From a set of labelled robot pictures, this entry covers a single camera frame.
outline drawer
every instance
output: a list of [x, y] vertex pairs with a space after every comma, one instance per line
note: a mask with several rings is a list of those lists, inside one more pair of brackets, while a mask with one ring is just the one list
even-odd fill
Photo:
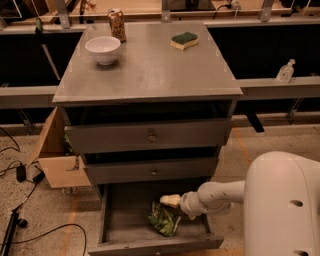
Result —
[[86, 167], [91, 184], [122, 183], [179, 179], [189, 177], [211, 177], [217, 158], [193, 158], [163, 161], [98, 164]]
[[85, 169], [92, 184], [208, 177], [217, 152], [205, 147], [87, 154]]
[[66, 107], [71, 125], [213, 119], [230, 116], [231, 99]]
[[181, 221], [173, 237], [157, 233], [147, 218], [153, 200], [159, 201], [165, 194], [195, 190], [199, 183], [200, 179], [190, 179], [106, 185], [100, 242], [97, 247], [89, 248], [88, 253], [141, 256], [219, 248], [223, 237], [210, 233], [205, 216], [191, 221], [176, 210]]
[[75, 152], [116, 152], [225, 145], [231, 119], [67, 126]]

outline sponge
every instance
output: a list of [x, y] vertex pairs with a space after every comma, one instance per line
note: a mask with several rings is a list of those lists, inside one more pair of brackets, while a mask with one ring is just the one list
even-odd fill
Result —
[[190, 46], [196, 45], [197, 43], [198, 36], [190, 32], [185, 32], [171, 38], [171, 46], [182, 51]]

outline spray bottle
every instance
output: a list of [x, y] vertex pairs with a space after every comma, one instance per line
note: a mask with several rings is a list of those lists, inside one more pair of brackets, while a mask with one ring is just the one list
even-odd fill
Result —
[[277, 75], [277, 80], [282, 83], [288, 83], [292, 77], [294, 68], [292, 67], [296, 61], [294, 59], [290, 59], [287, 65], [282, 66]]

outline white bowl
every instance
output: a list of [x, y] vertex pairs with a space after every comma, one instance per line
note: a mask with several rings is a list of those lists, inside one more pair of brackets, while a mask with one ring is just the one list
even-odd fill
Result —
[[89, 40], [85, 47], [99, 64], [109, 65], [118, 58], [120, 45], [118, 38], [100, 36]]

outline soda can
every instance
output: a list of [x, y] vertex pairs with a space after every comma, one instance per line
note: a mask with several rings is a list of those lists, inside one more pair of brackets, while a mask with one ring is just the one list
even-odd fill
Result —
[[121, 42], [127, 40], [124, 29], [124, 16], [120, 9], [110, 9], [108, 11], [109, 23], [113, 37], [118, 38]]

